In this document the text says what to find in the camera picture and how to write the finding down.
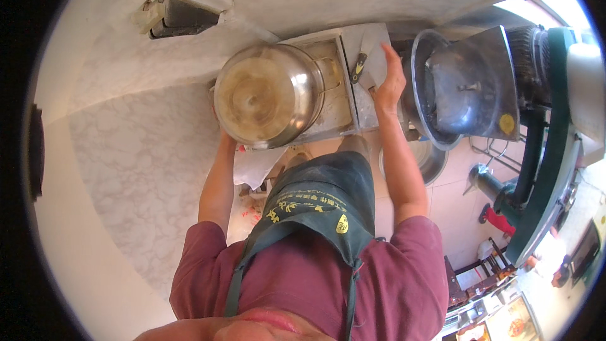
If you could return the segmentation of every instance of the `maroon t-shirt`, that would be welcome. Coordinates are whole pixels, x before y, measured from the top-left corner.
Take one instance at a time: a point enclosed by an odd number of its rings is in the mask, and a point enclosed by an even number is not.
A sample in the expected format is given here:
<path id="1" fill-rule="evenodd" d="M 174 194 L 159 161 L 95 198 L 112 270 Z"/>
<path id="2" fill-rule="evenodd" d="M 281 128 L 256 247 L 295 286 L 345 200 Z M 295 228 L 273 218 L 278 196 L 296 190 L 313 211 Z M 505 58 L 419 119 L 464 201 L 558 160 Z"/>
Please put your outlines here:
<path id="1" fill-rule="evenodd" d="M 170 293 L 178 319 L 223 316 L 243 247 L 244 242 L 227 247 L 212 222 L 187 231 Z M 371 241 L 360 258 L 353 340 L 430 340 L 442 329 L 449 292 L 442 237 L 431 220 L 403 221 L 391 242 Z M 322 236 L 300 230 L 260 251 L 248 266 L 238 313 L 281 309 L 344 339 L 352 270 Z"/>

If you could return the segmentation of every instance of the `lips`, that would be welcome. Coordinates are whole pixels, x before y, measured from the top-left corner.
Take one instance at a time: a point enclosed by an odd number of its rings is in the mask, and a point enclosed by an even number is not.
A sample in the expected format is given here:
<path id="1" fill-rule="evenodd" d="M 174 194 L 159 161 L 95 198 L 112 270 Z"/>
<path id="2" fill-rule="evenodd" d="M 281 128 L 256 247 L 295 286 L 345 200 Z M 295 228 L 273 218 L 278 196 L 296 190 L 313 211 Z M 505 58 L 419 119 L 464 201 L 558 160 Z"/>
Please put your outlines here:
<path id="1" fill-rule="evenodd" d="M 282 311 L 254 308 L 242 314 L 241 320 L 256 323 L 267 323 L 280 330 L 302 334 L 301 330 L 295 325 L 292 318 Z"/>

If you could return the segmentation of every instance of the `machine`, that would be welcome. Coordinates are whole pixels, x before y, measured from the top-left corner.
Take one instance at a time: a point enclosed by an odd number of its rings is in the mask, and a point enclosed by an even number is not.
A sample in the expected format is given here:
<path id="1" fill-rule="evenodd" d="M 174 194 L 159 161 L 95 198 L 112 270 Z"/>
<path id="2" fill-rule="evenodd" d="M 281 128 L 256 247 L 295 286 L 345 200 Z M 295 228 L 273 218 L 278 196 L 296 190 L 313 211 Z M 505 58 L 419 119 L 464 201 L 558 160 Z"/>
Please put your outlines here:
<path id="1" fill-rule="evenodd" d="M 516 228 L 505 255 L 520 266 L 564 205 L 583 138 L 603 149 L 599 48 L 567 27 L 499 26 L 455 43 L 426 30 L 403 63 L 411 86 L 403 108 L 438 148 L 465 135 L 519 141 L 520 125 L 527 127 L 519 177 L 500 182 L 483 164 L 469 174 Z"/>

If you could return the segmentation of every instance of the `poster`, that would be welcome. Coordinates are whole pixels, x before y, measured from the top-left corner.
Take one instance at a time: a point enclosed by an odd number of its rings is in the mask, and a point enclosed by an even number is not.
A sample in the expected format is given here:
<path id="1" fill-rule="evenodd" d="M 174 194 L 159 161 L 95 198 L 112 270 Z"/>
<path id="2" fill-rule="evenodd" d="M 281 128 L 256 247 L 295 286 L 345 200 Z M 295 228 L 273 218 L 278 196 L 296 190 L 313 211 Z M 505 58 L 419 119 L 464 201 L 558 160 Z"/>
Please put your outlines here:
<path id="1" fill-rule="evenodd" d="M 539 331 L 524 296 L 518 296 L 486 320 L 492 341 L 539 340 Z"/>

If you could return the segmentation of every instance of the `yellow knife handle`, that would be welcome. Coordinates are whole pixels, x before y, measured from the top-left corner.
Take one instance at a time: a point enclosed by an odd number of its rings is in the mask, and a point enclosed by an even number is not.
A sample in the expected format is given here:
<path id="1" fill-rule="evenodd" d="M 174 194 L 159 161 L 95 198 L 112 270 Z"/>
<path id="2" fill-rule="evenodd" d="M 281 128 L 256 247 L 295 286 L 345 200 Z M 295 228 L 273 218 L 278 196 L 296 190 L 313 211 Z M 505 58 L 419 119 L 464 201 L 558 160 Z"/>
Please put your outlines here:
<path id="1" fill-rule="evenodd" d="M 360 52 L 360 54 L 358 54 L 358 63 L 356 63 L 356 66 L 353 68 L 352 72 L 352 83 L 357 83 L 360 79 L 360 75 L 362 75 L 362 71 L 364 70 L 364 62 L 366 62 L 366 58 L 368 58 L 366 53 Z"/>

